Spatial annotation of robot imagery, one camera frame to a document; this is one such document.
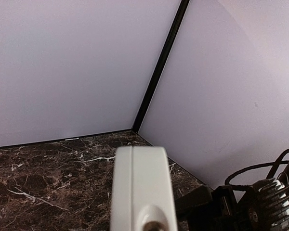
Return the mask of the white remote control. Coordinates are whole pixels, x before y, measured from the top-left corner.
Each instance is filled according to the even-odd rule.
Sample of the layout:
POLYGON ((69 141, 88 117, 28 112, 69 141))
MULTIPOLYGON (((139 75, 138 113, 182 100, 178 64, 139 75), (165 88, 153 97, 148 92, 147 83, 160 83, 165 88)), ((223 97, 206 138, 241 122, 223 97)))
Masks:
POLYGON ((176 231, 171 175, 163 147, 123 146, 116 150, 111 231, 176 231))

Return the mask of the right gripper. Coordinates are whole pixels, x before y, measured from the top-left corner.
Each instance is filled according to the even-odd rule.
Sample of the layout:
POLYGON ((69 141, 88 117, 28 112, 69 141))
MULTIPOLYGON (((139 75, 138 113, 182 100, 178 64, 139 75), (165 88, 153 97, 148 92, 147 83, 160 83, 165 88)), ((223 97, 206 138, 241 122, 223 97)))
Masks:
POLYGON ((216 190, 202 185, 175 200, 179 223, 187 223, 189 231, 251 231, 246 211, 239 208, 229 185, 216 190))

